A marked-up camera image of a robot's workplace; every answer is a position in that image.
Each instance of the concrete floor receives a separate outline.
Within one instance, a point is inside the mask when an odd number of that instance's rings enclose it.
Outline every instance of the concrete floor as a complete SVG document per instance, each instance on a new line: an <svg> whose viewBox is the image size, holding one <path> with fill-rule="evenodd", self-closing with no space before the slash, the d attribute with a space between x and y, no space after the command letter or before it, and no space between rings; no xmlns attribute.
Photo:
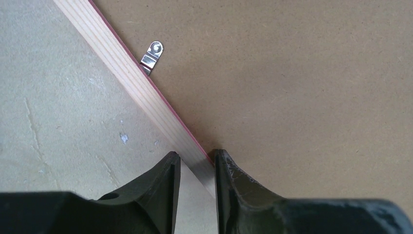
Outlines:
<svg viewBox="0 0 413 234"><path fill-rule="evenodd" d="M97 199L173 150L52 0L0 4L0 192ZM215 200L184 163L176 222L217 230Z"/></svg>

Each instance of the scratch mark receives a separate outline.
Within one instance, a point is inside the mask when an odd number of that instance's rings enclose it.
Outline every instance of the scratch mark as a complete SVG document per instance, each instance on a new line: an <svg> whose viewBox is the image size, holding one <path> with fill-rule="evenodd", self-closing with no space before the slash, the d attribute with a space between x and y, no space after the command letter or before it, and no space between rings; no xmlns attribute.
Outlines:
<svg viewBox="0 0 413 234"><path fill-rule="evenodd" d="M56 180L56 175L52 172L52 168L50 167L49 164L47 164L47 162L44 160L44 154L40 151L40 142L38 139L38 130L35 126L35 121L33 119L33 114L32 114L32 109L30 108L29 105L29 99L27 97L24 98L24 104L26 105L26 110L27 110L27 118L29 119L29 123L30 123L30 129L32 130L33 134L34 134L34 139L35 139L35 144L32 145L33 150L37 153L36 156L37 158L41 161L41 163L43 163L43 165L47 168L47 171L50 173L50 175L52 177L55 178L55 183L56 183L56 187L61 190L61 186L59 184L59 182Z"/></svg>
<svg viewBox="0 0 413 234"><path fill-rule="evenodd" d="M104 158L102 158L102 157L99 157L98 155L95 155L95 157L96 157L98 160L100 160L100 161L103 162L103 164L104 164L105 167L106 167L106 172L109 174L109 177L111 178L112 184L114 184L116 188L119 188L119 184L120 184L120 183L119 183L119 180L117 179L116 175L113 173L112 168L106 163L106 160L105 160Z"/></svg>
<svg viewBox="0 0 413 234"><path fill-rule="evenodd" d="M245 192L245 193L241 194L241 196L246 196L248 194L251 194L252 192L254 192L254 191L252 190L252 191Z"/></svg>
<svg viewBox="0 0 413 234"><path fill-rule="evenodd" d="M272 104L272 103L273 103L275 100L277 100L280 96L276 97L276 96L273 95L273 97L274 97L274 99L272 99L272 101L271 101L270 104Z"/></svg>

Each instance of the crack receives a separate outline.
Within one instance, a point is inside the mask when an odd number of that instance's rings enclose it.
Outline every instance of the crack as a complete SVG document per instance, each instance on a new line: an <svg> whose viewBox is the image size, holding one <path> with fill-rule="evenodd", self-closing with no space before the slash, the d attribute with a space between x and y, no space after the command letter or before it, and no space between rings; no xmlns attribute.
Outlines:
<svg viewBox="0 0 413 234"><path fill-rule="evenodd" d="M41 155L41 153L40 153L40 143L39 143L39 140L38 140L38 130L35 127L35 122L33 120L32 109L30 108L29 99L27 99L27 97L24 98L24 104L26 104L27 118L29 119L30 129L32 130L33 134L35 135L36 147L34 147L34 146L32 146L32 147L36 150L36 152L39 155Z"/></svg>
<svg viewBox="0 0 413 234"><path fill-rule="evenodd" d="M44 160L44 154L40 151L40 143L39 143L39 139L38 139L38 130L35 127L35 122L33 120L32 109L30 108L29 99L27 99L27 97L24 98L24 104L26 104L27 118L29 119L30 129L32 130L32 132L34 134L34 139L35 139L35 142L36 142L34 145L32 145L32 148L37 153L36 154L37 158L47 168L47 171L50 173L50 175L55 178L55 184L56 184L57 189L61 190L61 186L60 186L59 182L57 181L56 175L53 173L52 168L50 167L50 165L46 162L46 160Z"/></svg>
<svg viewBox="0 0 413 234"><path fill-rule="evenodd" d="M119 188L119 187L120 187L119 180L117 179L116 175L113 173L112 168L107 164L106 160L103 159L102 157L99 157L98 155L95 155L95 157L96 157L98 160L100 160L100 161L103 162L103 164L104 164L105 167L106 167L106 172L109 174L109 177L111 178L112 184L114 184L116 188Z"/></svg>

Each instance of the red edge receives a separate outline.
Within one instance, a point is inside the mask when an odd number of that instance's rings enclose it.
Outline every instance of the red edge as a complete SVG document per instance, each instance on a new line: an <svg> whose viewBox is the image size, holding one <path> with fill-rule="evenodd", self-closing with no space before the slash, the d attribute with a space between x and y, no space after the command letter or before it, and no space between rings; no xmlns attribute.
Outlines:
<svg viewBox="0 0 413 234"><path fill-rule="evenodd" d="M123 49L128 53L129 57L135 62L136 66L141 70L141 72L145 75L146 79L150 82L152 87L157 91L158 95L162 98L164 103L169 107L169 110L175 115L175 118L181 123L182 127L185 129L185 131L191 136L192 140L195 142L195 144L198 146L198 148L201 150L201 152L205 155L205 157L208 159L208 161L214 165L212 160L208 157L207 153L205 150L201 147L201 145L198 143L198 141L195 139L195 137L192 135L192 133L189 131L189 129L186 127L186 125L182 122L181 118L177 115L175 110L170 106L169 102L165 99L165 97L162 95L161 91L156 87L156 85L153 83L153 81L146 75L146 73L142 70L141 66L139 65L139 62L135 59L135 57L132 55L130 50L126 47L126 45L123 43L123 41L120 39L119 35L114 31L112 26L109 24L109 22L105 19L103 16L102 12L98 9L98 7L95 5L93 0L89 0L89 3L92 5L92 7L95 9L95 11L100 15L102 20L105 22L106 26L110 29L110 31L113 33L113 35L116 37L118 42L122 45Z"/></svg>

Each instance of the black rubber piece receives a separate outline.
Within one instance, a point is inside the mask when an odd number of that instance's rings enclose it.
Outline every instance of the black rubber piece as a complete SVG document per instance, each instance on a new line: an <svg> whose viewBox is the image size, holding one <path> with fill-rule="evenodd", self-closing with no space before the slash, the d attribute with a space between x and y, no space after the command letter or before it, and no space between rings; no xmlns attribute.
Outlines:
<svg viewBox="0 0 413 234"><path fill-rule="evenodd" d="M71 192L0 194L0 233L172 234L180 176L180 158L170 152L99 200Z"/></svg>
<svg viewBox="0 0 413 234"><path fill-rule="evenodd" d="M219 234L413 234L407 216L380 199L287 199L215 155Z"/></svg>

